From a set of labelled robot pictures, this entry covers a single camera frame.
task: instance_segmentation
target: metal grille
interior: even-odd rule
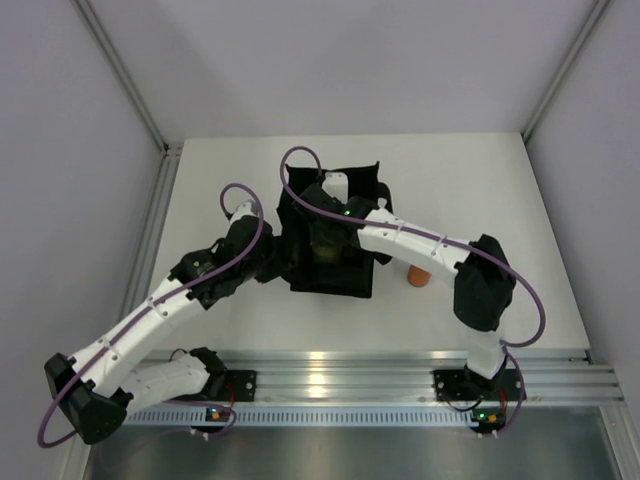
[[[238,407],[239,427],[463,427],[470,413],[443,408]],[[153,407],[130,416],[125,425],[215,426],[204,407]]]

